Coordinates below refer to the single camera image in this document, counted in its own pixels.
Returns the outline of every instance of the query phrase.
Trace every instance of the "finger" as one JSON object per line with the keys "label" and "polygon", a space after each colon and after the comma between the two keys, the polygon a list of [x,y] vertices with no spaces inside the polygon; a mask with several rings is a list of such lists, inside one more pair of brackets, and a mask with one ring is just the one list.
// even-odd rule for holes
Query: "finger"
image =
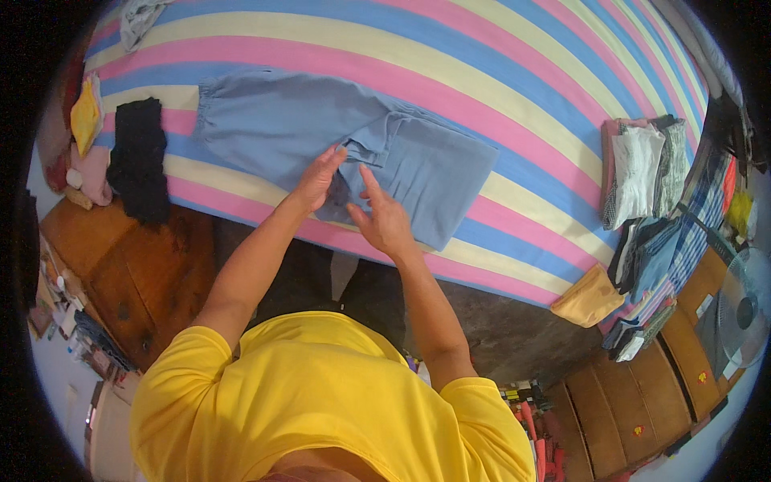
{"label": "finger", "polygon": [[330,147],[327,147],[327,150],[321,153],[320,156],[316,157],[315,162],[318,163],[326,163],[332,155],[335,153],[335,149],[337,148],[339,144],[332,144]]}
{"label": "finger", "polygon": [[385,197],[385,193],[383,193],[383,190],[380,188],[380,184],[378,184],[378,181],[375,179],[375,174],[373,174],[372,171],[364,164],[359,164],[359,173],[362,175],[364,185],[367,186],[367,194],[369,194],[369,198],[376,204],[379,204]]}
{"label": "finger", "polygon": [[348,209],[348,215],[351,216],[353,223],[359,228],[359,231],[366,236],[372,231],[372,220],[367,214],[357,205],[348,203],[345,205]]}
{"label": "finger", "polygon": [[348,149],[345,147],[340,147],[327,160],[327,168],[332,171],[337,170],[337,168],[340,167],[340,164],[345,161],[346,157],[348,157]]}

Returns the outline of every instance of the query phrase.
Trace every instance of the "floor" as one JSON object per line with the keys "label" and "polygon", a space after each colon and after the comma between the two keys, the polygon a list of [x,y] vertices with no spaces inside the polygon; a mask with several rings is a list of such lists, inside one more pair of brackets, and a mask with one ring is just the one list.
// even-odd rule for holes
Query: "floor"
{"label": "floor", "polygon": [[[214,259],[219,269],[253,228],[220,218],[214,220]],[[337,299],[353,275],[357,258],[335,253],[332,297]],[[538,379],[555,383],[581,360],[600,348],[597,329],[583,329],[546,309],[493,295],[449,281],[439,281],[469,340],[474,366],[498,383]],[[418,353],[409,334],[405,347]]]}

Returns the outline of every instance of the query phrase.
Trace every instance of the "mattress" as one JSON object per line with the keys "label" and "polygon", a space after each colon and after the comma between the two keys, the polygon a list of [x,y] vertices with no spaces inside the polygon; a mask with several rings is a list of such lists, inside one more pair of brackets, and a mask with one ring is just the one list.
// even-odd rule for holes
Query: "mattress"
{"label": "mattress", "polygon": [[[702,74],[648,0],[178,0],[131,54],[118,14],[107,8],[86,53],[107,111],[95,145],[114,145],[118,105],[160,99],[172,202],[257,225],[286,195],[190,138],[200,78],[256,65],[339,76],[500,151],[426,262],[437,278],[543,307],[618,243],[598,215],[602,122],[686,119],[692,162],[707,105]],[[298,236],[389,262],[353,226],[310,217]]]}

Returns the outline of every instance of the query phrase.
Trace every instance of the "yellow cloth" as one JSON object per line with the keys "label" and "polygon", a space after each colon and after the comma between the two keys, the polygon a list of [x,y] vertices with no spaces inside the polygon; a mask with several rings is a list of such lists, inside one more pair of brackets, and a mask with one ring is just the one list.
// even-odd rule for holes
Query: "yellow cloth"
{"label": "yellow cloth", "polygon": [[734,193],[726,219],[743,238],[747,237],[747,221],[752,211],[752,198],[745,191]]}
{"label": "yellow cloth", "polygon": [[241,338],[182,331],[142,378],[130,442],[151,482],[256,480],[295,450],[340,447],[389,482],[534,480],[530,443],[494,382],[436,393],[381,335],[302,312]]}
{"label": "yellow cloth", "polygon": [[99,100],[94,95],[94,79],[94,76],[88,76],[83,80],[80,97],[69,111],[69,124],[81,157],[84,157],[89,151],[96,135],[101,130],[101,112],[99,111]]}
{"label": "yellow cloth", "polygon": [[624,303],[602,265],[594,265],[551,306],[551,312],[589,328]]}

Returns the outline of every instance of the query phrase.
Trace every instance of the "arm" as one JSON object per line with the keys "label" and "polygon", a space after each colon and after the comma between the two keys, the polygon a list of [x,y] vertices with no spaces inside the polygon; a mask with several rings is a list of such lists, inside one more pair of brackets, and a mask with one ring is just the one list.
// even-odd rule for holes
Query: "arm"
{"label": "arm", "polygon": [[233,349],[265,296],[300,223],[326,200],[332,175],[345,160],[335,146],[316,158],[298,186],[234,251],[220,270],[193,325],[207,326]]}
{"label": "arm", "polygon": [[440,392],[454,379],[478,376],[458,318],[412,237],[407,213],[380,188],[367,167],[362,164],[359,168],[366,186],[361,197],[369,199],[372,218],[354,204],[348,205],[348,212],[364,238],[399,269],[412,333],[431,373],[433,388]]}

